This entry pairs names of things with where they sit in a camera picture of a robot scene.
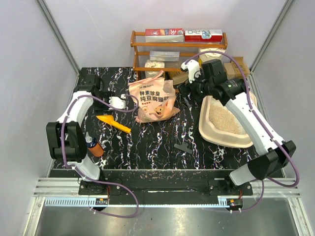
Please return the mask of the yellow plastic litter scoop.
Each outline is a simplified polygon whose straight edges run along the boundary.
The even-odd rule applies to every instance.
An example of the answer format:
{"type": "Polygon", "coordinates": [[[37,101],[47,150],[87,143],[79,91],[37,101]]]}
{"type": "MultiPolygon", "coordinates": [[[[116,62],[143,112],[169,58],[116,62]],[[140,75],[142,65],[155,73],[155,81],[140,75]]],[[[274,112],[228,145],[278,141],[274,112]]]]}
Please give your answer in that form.
{"type": "Polygon", "coordinates": [[[108,125],[111,125],[111,126],[117,128],[117,129],[119,129],[119,130],[121,130],[121,131],[123,131],[125,133],[128,133],[128,134],[131,133],[131,129],[130,128],[128,128],[128,127],[126,127],[126,126],[116,122],[112,115],[102,115],[102,116],[96,116],[96,117],[100,121],[102,121],[102,122],[104,122],[104,123],[106,123],[108,125]]]}

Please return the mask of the pink cat litter bag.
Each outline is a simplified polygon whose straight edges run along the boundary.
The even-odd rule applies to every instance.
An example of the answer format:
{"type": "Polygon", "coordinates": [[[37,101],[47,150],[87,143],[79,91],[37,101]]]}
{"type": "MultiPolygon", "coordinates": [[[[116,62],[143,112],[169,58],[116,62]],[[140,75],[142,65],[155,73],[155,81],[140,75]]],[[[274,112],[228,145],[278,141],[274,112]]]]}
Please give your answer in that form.
{"type": "Polygon", "coordinates": [[[128,84],[129,94],[139,101],[138,123],[167,120],[180,111],[174,106],[176,92],[173,81],[162,77],[163,73],[161,70],[155,77],[128,84]]]}

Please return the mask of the black bag clip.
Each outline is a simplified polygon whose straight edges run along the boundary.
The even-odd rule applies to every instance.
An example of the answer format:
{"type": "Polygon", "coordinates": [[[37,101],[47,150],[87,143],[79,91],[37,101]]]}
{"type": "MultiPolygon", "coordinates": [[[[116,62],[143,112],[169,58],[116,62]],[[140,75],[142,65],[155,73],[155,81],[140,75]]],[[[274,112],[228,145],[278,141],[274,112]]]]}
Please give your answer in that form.
{"type": "Polygon", "coordinates": [[[188,144],[185,142],[182,142],[181,144],[174,144],[174,147],[189,154],[193,153],[193,151],[188,148],[188,144]]]}

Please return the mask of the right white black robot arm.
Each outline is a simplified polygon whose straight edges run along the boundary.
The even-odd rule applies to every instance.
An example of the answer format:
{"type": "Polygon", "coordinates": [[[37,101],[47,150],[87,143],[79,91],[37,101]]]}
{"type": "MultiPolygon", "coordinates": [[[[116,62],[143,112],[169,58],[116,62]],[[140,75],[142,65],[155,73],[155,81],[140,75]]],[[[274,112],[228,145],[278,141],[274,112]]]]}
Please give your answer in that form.
{"type": "Polygon", "coordinates": [[[257,158],[229,174],[224,182],[226,193],[234,195],[247,182],[270,178],[291,162],[295,143],[285,141],[271,128],[252,102],[243,79],[228,79],[219,59],[202,64],[190,59],[182,63],[181,70],[188,73],[185,86],[189,91],[212,96],[237,118],[258,154],[257,158]]]}

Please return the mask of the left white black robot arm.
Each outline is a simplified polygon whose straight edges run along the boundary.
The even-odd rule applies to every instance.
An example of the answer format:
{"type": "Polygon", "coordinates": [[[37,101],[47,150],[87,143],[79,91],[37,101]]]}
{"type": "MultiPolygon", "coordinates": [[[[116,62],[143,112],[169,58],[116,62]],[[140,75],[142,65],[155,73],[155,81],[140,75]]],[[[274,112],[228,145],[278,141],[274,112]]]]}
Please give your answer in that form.
{"type": "Polygon", "coordinates": [[[77,85],[66,111],[55,122],[46,125],[49,152],[52,159],[63,162],[67,169],[77,171],[95,194],[105,192],[107,183],[100,167],[87,155],[87,142],[81,129],[82,121],[90,107],[98,115],[112,113],[118,108],[114,92],[105,91],[104,80],[98,75],[88,75],[87,82],[77,85]]]}

